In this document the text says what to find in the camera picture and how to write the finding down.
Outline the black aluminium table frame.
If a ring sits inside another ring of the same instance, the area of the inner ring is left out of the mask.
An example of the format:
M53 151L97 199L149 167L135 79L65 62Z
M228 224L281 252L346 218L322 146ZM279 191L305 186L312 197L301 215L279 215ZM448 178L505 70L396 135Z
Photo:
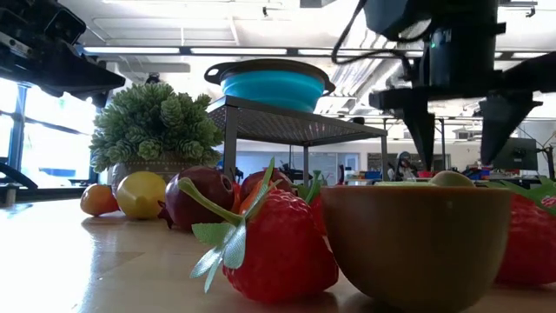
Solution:
M7 208L15 203L79 198L84 191L84 186L28 189L14 183L0 184L0 208Z

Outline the person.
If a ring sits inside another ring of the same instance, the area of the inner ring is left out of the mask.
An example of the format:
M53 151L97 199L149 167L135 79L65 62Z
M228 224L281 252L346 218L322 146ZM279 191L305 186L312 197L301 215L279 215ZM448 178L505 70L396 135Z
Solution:
M409 152L402 151L397 155L396 163L389 176L390 180L395 182L413 180L418 176L418 170L412 164Z

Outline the grey perforated metal shelf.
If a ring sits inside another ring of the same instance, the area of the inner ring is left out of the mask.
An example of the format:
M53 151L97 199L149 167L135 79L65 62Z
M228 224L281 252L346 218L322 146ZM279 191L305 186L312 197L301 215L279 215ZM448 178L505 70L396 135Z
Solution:
M382 178L388 180L386 130L232 96L216 100L206 111L224 133L223 173L230 179L235 179L236 141L239 139L301 146L303 182L308 184L311 147L378 137Z

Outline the black monitor pole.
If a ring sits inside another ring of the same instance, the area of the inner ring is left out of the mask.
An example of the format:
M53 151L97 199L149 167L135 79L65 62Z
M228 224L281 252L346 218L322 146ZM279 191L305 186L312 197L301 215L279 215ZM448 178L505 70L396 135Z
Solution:
M553 158L554 147L552 145L548 145L547 147L537 149L537 151L546 158L549 178L553 181L556 181L556 169L554 168Z

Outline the small orange yellow peach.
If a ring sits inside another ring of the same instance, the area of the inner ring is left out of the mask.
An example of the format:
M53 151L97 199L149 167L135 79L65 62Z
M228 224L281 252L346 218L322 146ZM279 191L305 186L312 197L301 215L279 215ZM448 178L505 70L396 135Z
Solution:
M259 189L261 188L261 185L262 185L262 180L258 181L254 185L254 188L250 191L248 196L242 201L242 203L239 207L239 214L240 215L244 215L248 211L251 204L253 203L253 201L256 199L256 197L258 195L258 192L259 192Z

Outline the black overhead light bar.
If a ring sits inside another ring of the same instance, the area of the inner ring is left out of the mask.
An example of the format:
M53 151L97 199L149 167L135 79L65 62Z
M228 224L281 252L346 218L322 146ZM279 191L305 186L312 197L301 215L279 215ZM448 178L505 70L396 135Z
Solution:
M91 56L194 56L194 57L312 57L332 56L332 48L302 47L248 47L248 46L78 46L84 54ZM422 50L393 49L408 58L421 57ZM339 58L350 58L379 51L376 58L391 58L386 49L340 49ZM556 52L550 50L496 50L495 60L523 61Z

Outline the black curved bracket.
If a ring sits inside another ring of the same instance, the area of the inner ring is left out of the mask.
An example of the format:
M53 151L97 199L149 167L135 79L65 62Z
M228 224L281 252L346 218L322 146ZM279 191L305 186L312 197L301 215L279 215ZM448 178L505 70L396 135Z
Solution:
M30 178L6 163L0 163L0 173L5 174L7 177L11 178L16 183L21 184L27 189L36 190L38 188L38 185L34 183Z

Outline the blue collapsible colander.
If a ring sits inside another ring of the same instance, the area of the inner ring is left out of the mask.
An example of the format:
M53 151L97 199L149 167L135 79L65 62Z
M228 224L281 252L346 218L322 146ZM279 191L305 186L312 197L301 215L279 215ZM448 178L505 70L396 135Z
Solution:
M323 70L287 59L218 63L205 71L204 79L221 86L226 96L308 113L314 112L321 97L335 91Z

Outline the black window frame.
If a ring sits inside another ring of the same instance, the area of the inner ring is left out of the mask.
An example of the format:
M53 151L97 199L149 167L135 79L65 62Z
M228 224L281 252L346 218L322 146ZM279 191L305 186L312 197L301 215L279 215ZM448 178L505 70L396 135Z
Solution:
M96 113L90 99L0 78L0 163L41 189L97 183L89 149Z

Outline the black ceiling track rail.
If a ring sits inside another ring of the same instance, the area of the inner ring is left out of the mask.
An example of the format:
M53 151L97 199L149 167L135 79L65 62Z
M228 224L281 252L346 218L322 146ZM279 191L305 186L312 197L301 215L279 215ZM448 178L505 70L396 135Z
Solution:
M530 18L536 14L537 1L532 0L498 0L500 8L508 10L525 10L525 17Z

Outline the silver ventilation duct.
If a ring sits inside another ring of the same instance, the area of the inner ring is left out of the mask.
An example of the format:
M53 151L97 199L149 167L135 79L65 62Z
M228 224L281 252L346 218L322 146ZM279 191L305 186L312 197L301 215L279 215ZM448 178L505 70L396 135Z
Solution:
M328 113L354 113L368 106L368 96L376 91L391 88L398 82L404 84L402 61L398 57L370 58L338 67L332 75L336 86L334 103Z

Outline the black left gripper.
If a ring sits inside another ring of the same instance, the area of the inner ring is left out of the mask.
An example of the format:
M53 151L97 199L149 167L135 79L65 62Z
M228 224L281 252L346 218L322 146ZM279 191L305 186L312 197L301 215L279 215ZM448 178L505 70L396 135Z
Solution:
M52 95L89 95L123 87L116 73L75 55L56 52L56 38L45 31L0 25L0 77L38 85Z

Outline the yellow plastic lemon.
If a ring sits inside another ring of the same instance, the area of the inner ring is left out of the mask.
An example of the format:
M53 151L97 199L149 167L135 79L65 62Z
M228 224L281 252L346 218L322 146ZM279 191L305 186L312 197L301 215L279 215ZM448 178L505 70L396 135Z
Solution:
M126 176L116 189L116 200L130 219L156 219L165 202L166 182L156 173L137 171Z

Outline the dark red pomegranate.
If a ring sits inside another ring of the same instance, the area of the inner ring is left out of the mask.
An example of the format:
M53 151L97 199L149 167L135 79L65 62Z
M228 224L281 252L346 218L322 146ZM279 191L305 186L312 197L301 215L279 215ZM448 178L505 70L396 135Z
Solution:
M158 217L165 220L172 228L175 225L181 231L192 232L196 223L220 223L223 219L205 209L197 201L185 194L178 186L181 178L189 178L195 187L211 202L225 210L231 210L235 201L232 181L220 171L203 166L188 168L170 180L166 187L165 203Z

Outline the black computer monitor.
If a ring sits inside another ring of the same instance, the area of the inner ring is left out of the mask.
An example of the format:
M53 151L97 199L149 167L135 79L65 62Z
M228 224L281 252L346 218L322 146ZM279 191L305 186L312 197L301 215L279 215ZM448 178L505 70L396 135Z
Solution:
M493 161L500 170L537 170L536 141L531 138L508 138L503 149Z

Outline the black metal frame stand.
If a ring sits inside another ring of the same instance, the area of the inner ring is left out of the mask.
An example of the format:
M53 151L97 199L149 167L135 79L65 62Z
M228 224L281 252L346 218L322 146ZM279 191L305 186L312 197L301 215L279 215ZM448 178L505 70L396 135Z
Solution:
M397 118L389 118L389 117L378 117L375 118L373 123L369 123L367 121L366 117L354 117L351 119L351 122L354 123L361 123L364 125L375 125L379 122L379 120L381 120L381 126L382 129L384 130L388 130L388 125L390 127L394 127L395 125L398 125L401 120L397 119ZM441 145L441 162L442 165L439 167L439 170L446 170L447 169L447 151L446 151L446 119L444 117L436 117L434 119L435 124L434 124L434 128L436 130L436 132L440 133L440 145Z

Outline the artificial green succulent plant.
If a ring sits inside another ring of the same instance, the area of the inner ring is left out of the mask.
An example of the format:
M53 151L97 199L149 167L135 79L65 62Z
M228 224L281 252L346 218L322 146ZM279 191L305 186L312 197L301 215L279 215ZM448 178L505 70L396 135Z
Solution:
M196 98L167 83L134 84L112 98L94 120L89 146L96 173L111 171L113 191L129 174L151 171L165 181L192 166L212 167L222 131L208 116L211 97Z

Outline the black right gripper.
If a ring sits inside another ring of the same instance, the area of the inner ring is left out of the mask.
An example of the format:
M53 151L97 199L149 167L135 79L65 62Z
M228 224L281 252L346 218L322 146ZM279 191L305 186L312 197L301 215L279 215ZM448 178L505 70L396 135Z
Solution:
M435 115L427 110L429 102L543 90L543 57L506 71L494 68L496 37L505 32L503 23L439 27L428 37L423 57L409 75L410 88L369 95L369 104L377 109L403 110L403 121L426 170L431 170L434 159ZM507 98L481 101L481 162L490 164L533 108L542 104Z

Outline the orange plastic tangerine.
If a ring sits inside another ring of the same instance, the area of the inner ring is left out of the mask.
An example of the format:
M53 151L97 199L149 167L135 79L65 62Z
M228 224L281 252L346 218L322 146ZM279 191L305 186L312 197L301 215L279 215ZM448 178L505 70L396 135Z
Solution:
M100 216L119 210L112 190L108 185L91 184L83 192L80 200L81 210L91 216Z

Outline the whole brown kiwi fruit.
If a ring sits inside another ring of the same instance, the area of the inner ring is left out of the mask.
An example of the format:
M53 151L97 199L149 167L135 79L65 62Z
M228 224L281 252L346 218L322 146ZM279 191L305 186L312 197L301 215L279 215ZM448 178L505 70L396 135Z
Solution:
M468 177L451 170L439 172L429 182L440 187L474 187L474 182Z

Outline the red apple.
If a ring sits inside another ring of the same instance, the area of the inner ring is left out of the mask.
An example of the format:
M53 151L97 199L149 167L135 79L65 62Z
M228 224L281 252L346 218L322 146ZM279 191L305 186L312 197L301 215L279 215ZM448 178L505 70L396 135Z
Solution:
M240 200L245 200L248 195L251 193L255 185L263 179L265 175L264 171L259 171L254 174L249 175L242 183L240 188ZM276 180L281 179L281 182L276 185L276 188L279 190L285 190L287 192L292 192L292 183L291 181L278 169L274 169L273 175L270 178L271 182L275 182Z

